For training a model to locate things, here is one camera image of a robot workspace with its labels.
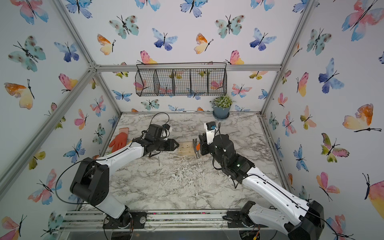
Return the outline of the orange black claw hammer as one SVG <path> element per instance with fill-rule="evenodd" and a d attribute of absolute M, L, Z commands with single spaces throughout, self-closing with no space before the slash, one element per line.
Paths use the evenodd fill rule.
<path fill-rule="evenodd" d="M 198 139 L 193 139 L 193 148 L 194 148 L 194 153 L 196 155 L 196 158 L 199 159 L 201 155 L 200 155 L 200 143 L 198 142 Z"/>

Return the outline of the wooden block with nails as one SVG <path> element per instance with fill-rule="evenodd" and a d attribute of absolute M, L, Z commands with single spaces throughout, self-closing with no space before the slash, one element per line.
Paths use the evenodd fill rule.
<path fill-rule="evenodd" d="M 181 157 L 197 156 L 195 153 L 195 147 L 193 142 L 180 142 L 180 145 L 177 150 L 178 150 L 178 155 Z"/>

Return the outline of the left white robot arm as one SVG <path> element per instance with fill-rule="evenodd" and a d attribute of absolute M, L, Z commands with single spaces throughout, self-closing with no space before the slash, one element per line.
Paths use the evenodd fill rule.
<path fill-rule="evenodd" d="M 110 193 L 111 176 L 127 165 L 152 153 L 172 152 L 179 147 L 170 139 L 172 127 L 169 124 L 150 124 L 147 130 L 122 149 L 105 157 L 84 159 L 70 186 L 70 192 L 112 219 L 128 218 L 129 208 Z"/>

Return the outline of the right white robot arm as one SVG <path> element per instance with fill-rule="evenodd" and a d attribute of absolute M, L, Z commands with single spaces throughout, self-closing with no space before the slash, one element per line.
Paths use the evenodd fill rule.
<path fill-rule="evenodd" d="M 316 201 L 307 202 L 285 190 L 267 177 L 256 165 L 238 154 L 228 135 L 199 135 L 201 155 L 211 155 L 219 170 L 234 186 L 247 187 L 271 203 L 275 209 L 248 201 L 231 224 L 244 227 L 266 226 L 290 240 L 318 240 L 324 229 L 324 208 Z"/>

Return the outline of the red work glove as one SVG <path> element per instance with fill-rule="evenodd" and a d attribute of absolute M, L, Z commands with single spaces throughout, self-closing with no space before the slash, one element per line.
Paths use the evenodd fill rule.
<path fill-rule="evenodd" d="M 125 147 L 127 145 L 128 136 L 129 136 L 129 128 L 119 129 L 119 133 L 109 144 L 109 148 L 112 148 L 111 152 L 114 153 L 117 150 L 120 150 L 123 147 Z"/>

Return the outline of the potted green plant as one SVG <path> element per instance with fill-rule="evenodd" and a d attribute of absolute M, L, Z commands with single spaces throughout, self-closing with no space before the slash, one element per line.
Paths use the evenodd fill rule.
<path fill-rule="evenodd" d="M 230 115 L 232 104 L 233 100 L 227 95 L 216 97 L 212 102 L 214 117 L 218 120 L 227 119 Z"/>

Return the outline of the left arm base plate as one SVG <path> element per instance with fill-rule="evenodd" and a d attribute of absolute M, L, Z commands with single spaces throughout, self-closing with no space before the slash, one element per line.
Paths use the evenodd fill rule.
<path fill-rule="evenodd" d="M 144 229 L 147 222 L 147 212 L 126 212 L 123 213 L 118 219 L 114 219 L 107 215 L 103 229 L 105 230 L 136 230 Z"/>

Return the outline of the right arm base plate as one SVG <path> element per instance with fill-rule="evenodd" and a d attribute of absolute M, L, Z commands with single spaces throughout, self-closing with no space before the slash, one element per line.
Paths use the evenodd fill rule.
<path fill-rule="evenodd" d="M 227 211 L 227 213 L 222 216 L 228 224 L 229 228 L 266 228 L 265 225 L 255 224 L 245 213 L 240 211 Z"/>

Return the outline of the aluminium front rail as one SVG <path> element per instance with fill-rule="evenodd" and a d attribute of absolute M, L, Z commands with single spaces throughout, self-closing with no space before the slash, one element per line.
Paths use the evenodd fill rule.
<path fill-rule="evenodd" d="M 147 222 L 144 229 L 136 229 L 134 232 L 143 231 L 188 231 L 188 230 L 245 230 L 253 228 L 229 228 L 222 216 L 227 211 L 240 211 L 240 209 L 230 210 L 142 210 L 135 212 L 147 212 Z M 105 230 L 103 223 L 106 215 L 98 211 L 69 211 L 64 217 L 60 227 L 61 232 L 93 232 L 93 231 L 125 231 L 130 230 Z M 289 220 L 283 213 L 255 206 L 250 210 L 249 218 L 259 225 L 265 225 L 261 230 L 285 231 L 294 226 L 294 222 Z"/>

